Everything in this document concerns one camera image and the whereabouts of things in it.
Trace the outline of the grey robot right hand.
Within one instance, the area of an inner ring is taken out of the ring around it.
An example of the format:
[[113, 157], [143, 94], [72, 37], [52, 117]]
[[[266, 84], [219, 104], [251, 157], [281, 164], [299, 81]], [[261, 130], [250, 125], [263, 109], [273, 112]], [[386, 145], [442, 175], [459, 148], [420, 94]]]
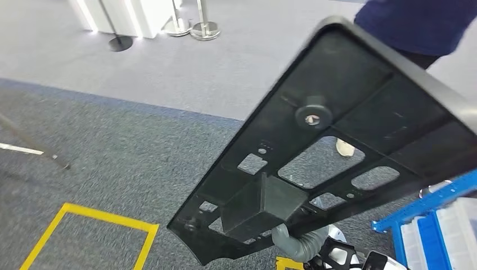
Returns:
[[285, 224], [280, 224], [272, 229], [272, 241], [284, 253], [294, 251], [294, 238], [290, 236]]

